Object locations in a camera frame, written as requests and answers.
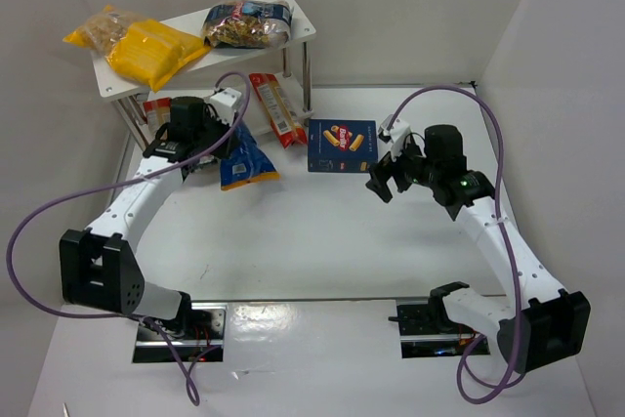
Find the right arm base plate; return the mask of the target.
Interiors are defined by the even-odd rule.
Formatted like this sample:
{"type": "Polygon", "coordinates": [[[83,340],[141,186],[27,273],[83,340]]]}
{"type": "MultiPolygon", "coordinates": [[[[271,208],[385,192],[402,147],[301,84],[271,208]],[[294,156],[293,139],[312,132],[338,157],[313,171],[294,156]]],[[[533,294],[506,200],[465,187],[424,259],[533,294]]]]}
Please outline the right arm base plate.
{"type": "Polygon", "coordinates": [[[426,301],[397,302],[388,321],[397,326],[404,359],[460,356],[478,337],[466,325],[439,327],[426,301]]]}

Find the blue and orange pasta bag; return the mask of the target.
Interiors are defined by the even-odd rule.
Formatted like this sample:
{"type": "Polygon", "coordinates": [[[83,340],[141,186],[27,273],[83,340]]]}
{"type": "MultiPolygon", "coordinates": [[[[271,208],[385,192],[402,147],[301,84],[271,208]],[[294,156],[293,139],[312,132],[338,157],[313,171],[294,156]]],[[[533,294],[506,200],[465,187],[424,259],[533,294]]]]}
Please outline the blue and orange pasta bag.
{"type": "Polygon", "coordinates": [[[258,147],[244,123],[235,130],[239,146],[228,158],[220,161],[221,190],[227,191],[248,184],[276,181],[280,175],[270,159],[258,147]]]}

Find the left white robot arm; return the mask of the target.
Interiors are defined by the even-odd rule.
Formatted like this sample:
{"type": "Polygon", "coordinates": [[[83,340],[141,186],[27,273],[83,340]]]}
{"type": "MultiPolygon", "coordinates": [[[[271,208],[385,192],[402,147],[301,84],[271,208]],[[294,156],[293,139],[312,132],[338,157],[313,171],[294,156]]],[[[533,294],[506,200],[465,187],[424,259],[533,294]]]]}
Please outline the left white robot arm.
{"type": "Polygon", "coordinates": [[[135,251],[163,203],[205,160],[227,158],[238,147],[231,129],[244,103],[232,88],[208,99],[170,100],[170,118],[143,153],[137,183],[121,190],[83,230],[60,241],[63,298],[74,305],[127,317],[149,317],[183,335],[203,320],[190,295],[145,280],[135,251]]]}

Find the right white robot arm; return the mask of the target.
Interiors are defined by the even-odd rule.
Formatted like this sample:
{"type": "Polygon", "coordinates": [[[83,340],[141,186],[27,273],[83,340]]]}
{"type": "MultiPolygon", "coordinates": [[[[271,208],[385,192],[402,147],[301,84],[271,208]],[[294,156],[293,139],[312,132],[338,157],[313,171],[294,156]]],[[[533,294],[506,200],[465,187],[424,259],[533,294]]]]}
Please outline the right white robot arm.
{"type": "Polygon", "coordinates": [[[533,371],[582,349],[591,306],[581,292],[568,292],[537,259],[496,206],[495,188],[467,166],[463,139],[453,125],[430,126],[418,145],[407,123],[383,123],[379,139],[389,151],[373,165],[366,186],[384,202],[395,181],[404,192],[428,188],[434,200],[472,239],[502,285],[508,302],[481,296],[468,284],[452,282],[430,293],[439,325],[471,327],[494,345],[518,374],[533,371]]]}

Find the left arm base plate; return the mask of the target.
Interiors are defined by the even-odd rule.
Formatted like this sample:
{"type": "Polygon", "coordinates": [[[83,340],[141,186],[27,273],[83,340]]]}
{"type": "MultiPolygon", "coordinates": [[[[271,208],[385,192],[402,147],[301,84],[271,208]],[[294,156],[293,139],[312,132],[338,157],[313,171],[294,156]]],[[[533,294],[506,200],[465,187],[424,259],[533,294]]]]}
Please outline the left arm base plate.
{"type": "MultiPolygon", "coordinates": [[[[182,362],[222,362],[228,307],[225,303],[194,302],[184,329],[174,321],[155,319],[182,362]]],[[[138,364],[174,362],[167,342],[151,324],[140,323],[132,361],[138,364]]]]}

